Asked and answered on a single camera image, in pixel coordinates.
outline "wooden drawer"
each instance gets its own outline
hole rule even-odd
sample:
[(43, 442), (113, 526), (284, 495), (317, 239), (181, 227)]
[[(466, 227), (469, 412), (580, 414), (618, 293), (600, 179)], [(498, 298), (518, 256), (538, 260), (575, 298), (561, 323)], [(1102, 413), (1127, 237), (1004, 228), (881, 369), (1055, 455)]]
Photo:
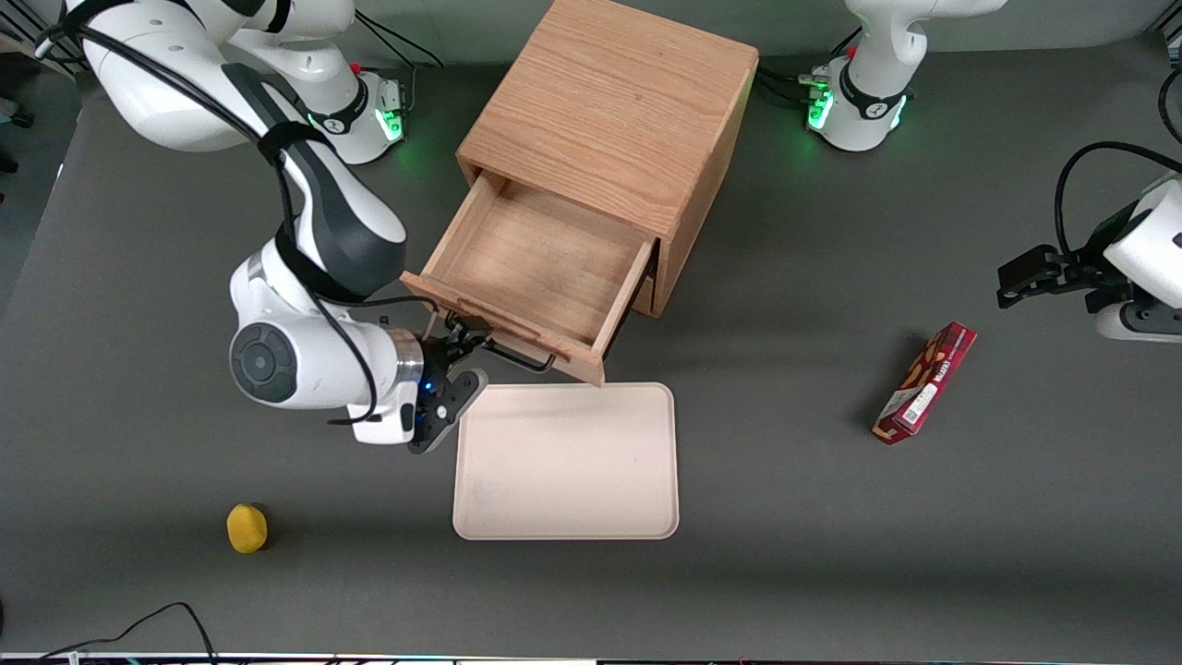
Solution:
[(482, 171), (413, 292), (483, 317), (496, 344), (600, 386), (604, 356), (647, 276), (654, 236)]

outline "plastic tray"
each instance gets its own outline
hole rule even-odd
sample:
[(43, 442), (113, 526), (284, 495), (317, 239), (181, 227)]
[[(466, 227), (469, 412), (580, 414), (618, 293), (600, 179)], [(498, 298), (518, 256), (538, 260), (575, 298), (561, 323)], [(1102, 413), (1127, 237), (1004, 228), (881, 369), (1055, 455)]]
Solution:
[(661, 384), (489, 386), (460, 422), (452, 524), (469, 541), (667, 539), (676, 449)]

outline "sponge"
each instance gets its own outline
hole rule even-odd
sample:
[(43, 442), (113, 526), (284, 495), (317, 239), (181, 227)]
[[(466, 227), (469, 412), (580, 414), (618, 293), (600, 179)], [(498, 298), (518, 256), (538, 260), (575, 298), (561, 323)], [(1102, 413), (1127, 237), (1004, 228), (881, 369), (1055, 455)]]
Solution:
[(240, 503), (226, 517), (226, 535), (234, 552), (259, 552), (267, 543), (267, 517), (258, 508)]

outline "gray mat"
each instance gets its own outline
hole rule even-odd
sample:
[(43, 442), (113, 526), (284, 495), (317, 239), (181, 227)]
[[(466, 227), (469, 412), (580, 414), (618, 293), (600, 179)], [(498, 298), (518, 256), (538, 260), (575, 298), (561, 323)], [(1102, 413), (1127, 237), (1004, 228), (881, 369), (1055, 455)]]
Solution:
[[(502, 71), (423, 71), (409, 143), (359, 169), (411, 268)], [(1167, 72), (1160, 37), (936, 54), (865, 155), (753, 99), (667, 314), (631, 317), (609, 359), (677, 399), (681, 528), (656, 543), (463, 542), (454, 441), (415, 458), (240, 397), (226, 285), (274, 232), (272, 176), (251, 148), (155, 146), (92, 99), (0, 327), (2, 646), (183, 599), (223, 651), (1177, 661), (1182, 352), (1099, 339), (1079, 296), (993, 295), (998, 265), (1053, 237), (1076, 148), (1177, 154)], [(1157, 175), (1090, 157), (1072, 236)], [(978, 345), (924, 431), (879, 444), (875, 413), (954, 318)], [(230, 550), (242, 501), (272, 507), (273, 550)], [(180, 617), (128, 640), (199, 644)]]

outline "cardboard box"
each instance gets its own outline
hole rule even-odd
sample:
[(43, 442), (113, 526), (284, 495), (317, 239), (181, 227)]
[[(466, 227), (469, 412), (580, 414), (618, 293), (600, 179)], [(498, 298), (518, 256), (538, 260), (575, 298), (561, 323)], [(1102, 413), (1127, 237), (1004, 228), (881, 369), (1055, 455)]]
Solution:
[(976, 332), (955, 320), (937, 332), (907, 371), (907, 378), (886, 403), (886, 409), (878, 415), (870, 430), (875, 437), (894, 445), (917, 433), (974, 340)]

